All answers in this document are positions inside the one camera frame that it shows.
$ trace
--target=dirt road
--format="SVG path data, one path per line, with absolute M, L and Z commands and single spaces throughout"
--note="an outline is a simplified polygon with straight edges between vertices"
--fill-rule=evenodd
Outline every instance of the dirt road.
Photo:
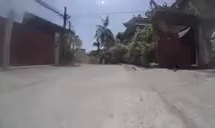
M 0 72 L 0 128 L 215 128 L 215 105 L 187 87 L 191 76 L 116 65 Z

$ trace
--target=roof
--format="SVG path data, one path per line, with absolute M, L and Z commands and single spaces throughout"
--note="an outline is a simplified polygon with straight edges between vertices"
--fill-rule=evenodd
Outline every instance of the roof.
M 183 9 L 187 5 L 188 5 L 188 0 L 176 0 L 175 3 L 172 4 L 171 8 Z
M 196 16 L 167 10 L 156 11 L 154 13 L 152 17 L 153 23 L 156 25 L 156 23 L 161 20 L 164 20 L 168 24 L 172 25 L 195 26 L 199 23 L 199 18 Z
M 125 27 L 130 27 L 131 25 L 144 25 L 144 24 L 150 24 L 151 20 L 149 18 L 144 18 L 140 14 L 138 16 L 134 16 L 131 20 L 129 20 L 126 23 L 123 23 Z
M 39 16 L 36 16 L 32 13 L 26 13 L 23 19 L 23 24 L 28 24 L 32 27 L 50 31 L 50 32 L 61 32 L 63 27 L 57 24 L 54 24 L 48 20 L 45 20 Z

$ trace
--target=road surface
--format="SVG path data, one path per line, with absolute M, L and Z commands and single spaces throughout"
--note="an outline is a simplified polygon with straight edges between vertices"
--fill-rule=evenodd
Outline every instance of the road surface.
M 0 72 L 0 128 L 215 128 L 207 74 L 125 65 Z

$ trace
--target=utility pole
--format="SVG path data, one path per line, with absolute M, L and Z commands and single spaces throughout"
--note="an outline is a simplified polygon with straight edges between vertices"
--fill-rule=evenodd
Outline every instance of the utility pole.
M 69 34 L 68 34 L 68 43 L 69 43 L 69 49 L 71 50 L 72 47 L 72 33 L 71 33 L 71 22 L 69 21 Z
M 35 0 L 37 3 L 39 3 L 41 6 L 45 7 L 46 9 L 56 13 L 57 15 L 59 15 L 60 17 L 63 18 L 63 30 L 61 31 L 61 35 L 60 35 L 60 50 L 59 50 L 59 55 L 60 55 L 60 62 L 65 58 L 65 53 L 66 53 L 66 23 L 67 20 L 70 19 L 70 15 L 67 14 L 67 7 L 64 7 L 64 13 L 62 14 L 61 12 L 57 11 L 55 8 L 53 8 L 52 6 L 50 6 L 49 4 L 45 3 L 42 0 Z

